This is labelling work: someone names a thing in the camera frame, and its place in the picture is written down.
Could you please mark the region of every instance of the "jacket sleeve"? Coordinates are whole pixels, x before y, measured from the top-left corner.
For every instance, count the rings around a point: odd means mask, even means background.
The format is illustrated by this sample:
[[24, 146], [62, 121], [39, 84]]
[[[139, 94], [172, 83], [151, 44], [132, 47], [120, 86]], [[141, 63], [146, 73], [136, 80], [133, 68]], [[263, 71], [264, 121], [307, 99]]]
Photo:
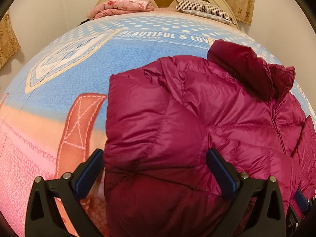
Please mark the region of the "jacket sleeve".
[[301, 136], [292, 157], [301, 167], [300, 190], [306, 199], [315, 197], [316, 133], [311, 116], [303, 124]]
[[107, 107], [104, 159], [125, 171], [194, 167], [206, 126], [176, 100], [179, 76], [161, 61], [113, 75]]

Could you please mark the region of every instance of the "bedsheet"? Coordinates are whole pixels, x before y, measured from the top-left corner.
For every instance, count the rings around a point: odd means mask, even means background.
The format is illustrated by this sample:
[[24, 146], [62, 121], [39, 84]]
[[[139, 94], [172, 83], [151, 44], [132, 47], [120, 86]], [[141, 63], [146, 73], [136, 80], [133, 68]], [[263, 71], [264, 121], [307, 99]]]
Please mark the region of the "bedsheet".
[[[163, 56], [206, 58], [216, 39], [250, 46], [268, 63], [280, 64], [236, 28], [172, 11], [89, 21], [31, 59], [0, 99], [0, 210], [12, 229], [24, 236], [27, 201], [36, 176], [61, 177], [96, 148], [104, 148], [110, 75]], [[291, 92], [315, 124], [316, 116], [296, 81]], [[14, 181], [7, 181], [12, 175]], [[104, 175], [81, 203], [106, 235]], [[56, 202], [65, 225], [77, 235], [61, 202]]]

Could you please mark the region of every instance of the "striped pillow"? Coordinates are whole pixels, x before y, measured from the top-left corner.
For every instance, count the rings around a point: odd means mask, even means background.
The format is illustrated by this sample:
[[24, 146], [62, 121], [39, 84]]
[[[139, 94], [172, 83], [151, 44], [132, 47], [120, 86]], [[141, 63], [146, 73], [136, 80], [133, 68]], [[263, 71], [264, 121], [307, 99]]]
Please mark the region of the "striped pillow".
[[213, 5], [209, 2], [205, 2], [202, 0], [177, 0], [177, 9], [179, 11], [183, 10], [195, 10], [195, 11], [201, 11], [204, 13], [213, 14], [215, 16], [220, 16], [224, 19], [229, 20], [234, 25], [236, 25], [236, 22], [232, 19], [231, 16], [227, 14], [226, 11], [223, 11], [220, 7]]
[[183, 10], [182, 12], [190, 14], [190, 15], [203, 17], [203, 18], [210, 19], [210, 20], [215, 20], [215, 21], [230, 25], [232, 27], [236, 27], [236, 25], [234, 25], [230, 20], [224, 19], [221, 16], [217, 16], [217, 15], [213, 15], [213, 14], [209, 14], [209, 13], [205, 13], [205, 12], [201, 12], [201, 11], [194, 11], [194, 10]]

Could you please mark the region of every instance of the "magenta down jacket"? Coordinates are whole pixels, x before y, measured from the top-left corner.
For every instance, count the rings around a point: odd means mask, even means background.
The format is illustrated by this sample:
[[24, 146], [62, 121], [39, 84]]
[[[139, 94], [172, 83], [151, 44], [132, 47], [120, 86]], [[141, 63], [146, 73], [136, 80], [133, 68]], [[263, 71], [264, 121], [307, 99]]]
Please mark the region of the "magenta down jacket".
[[315, 196], [316, 142], [311, 117], [289, 92], [294, 77], [293, 67], [223, 40], [207, 60], [164, 57], [111, 76], [109, 236], [208, 236], [230, 204], [206, 165], [210, 148], [239, 172], [275, 176], [285, 211], [290, 203], [302, 217], [293, 196], [298, 189]]

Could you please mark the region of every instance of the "pink floral blanket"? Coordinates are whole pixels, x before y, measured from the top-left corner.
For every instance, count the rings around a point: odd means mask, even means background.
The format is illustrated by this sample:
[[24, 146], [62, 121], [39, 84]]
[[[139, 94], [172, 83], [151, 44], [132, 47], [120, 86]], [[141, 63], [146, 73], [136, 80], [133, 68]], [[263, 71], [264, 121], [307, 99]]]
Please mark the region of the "pink floral blanket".
[[149, 0], [111, 0], [94, 7], [87, 18], [98, 19], [104, 16], [119, 15], [133, 12], [152, 11], [154, 7]]

